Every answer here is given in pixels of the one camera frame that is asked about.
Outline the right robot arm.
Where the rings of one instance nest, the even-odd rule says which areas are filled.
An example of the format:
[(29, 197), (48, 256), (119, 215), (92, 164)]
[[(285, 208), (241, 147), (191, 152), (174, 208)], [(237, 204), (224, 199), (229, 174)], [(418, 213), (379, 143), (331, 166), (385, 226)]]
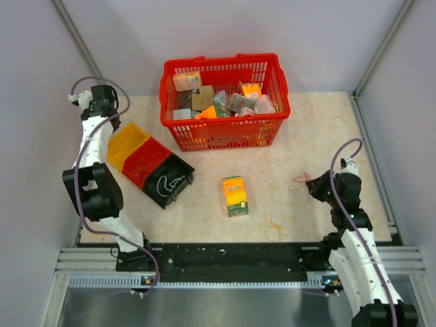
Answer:
[(352, 326), (417, 326), (418, 312), (395, 290), (375, 244), (373, 226), (360, 207), (362, 181), (356, 174), (325, 172), (306, 181), (309, 195), (330, 205), (337, 229), (319, 243), (317, 251), (301, 253), (307, 271), (333, 270), (329, 292), (343, 290), (352, 309)]

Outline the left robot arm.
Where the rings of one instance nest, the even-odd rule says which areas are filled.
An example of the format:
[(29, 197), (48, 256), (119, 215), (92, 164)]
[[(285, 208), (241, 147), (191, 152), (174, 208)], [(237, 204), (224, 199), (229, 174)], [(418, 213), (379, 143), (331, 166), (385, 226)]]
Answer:
[(90, 224), (102, 227), (100, 234), (113, 236), (117, 243), (116, 270), (153, 271), (154, 253), (149, 240), (123, 210), (123, 193), (106, 164), (109, 140), (121, 124), (119, 99), (114, 87), (96, 85), (88, 91), (69, 95), (82, 109), (82, 140), (76, 161), (63, 171), (62, 180), (82, 225), (96, 233)]

